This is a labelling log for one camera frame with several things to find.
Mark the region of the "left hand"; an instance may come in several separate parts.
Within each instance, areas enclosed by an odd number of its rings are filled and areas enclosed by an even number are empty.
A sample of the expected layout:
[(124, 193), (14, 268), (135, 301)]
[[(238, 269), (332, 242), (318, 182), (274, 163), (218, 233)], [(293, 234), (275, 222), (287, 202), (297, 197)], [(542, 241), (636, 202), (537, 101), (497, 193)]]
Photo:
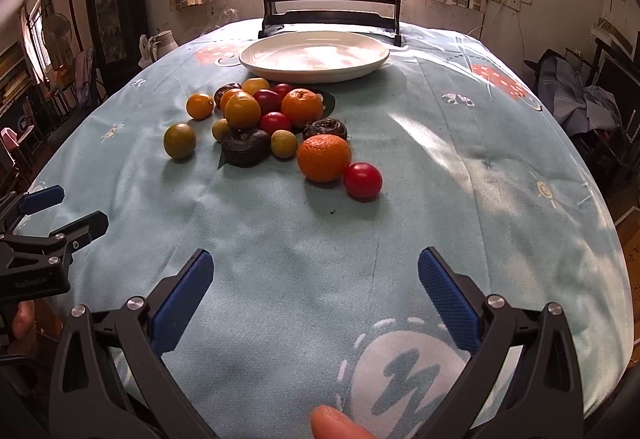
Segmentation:
[(33, 300), (21, 301), (17, 305), (16, 315), (12, 322), (12, 332), (15, 341), (25, 341), (35, 329), (35, 302)]

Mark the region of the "right hand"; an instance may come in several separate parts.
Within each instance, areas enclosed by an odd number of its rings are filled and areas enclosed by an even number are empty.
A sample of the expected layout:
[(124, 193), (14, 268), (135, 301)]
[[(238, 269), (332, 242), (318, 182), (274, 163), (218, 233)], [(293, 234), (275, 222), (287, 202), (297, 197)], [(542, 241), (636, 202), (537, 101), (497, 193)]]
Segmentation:
[(310, 428), (314, 439), (375, 439), (344, 413), (327, 405), (319, 405), (311, 412)]

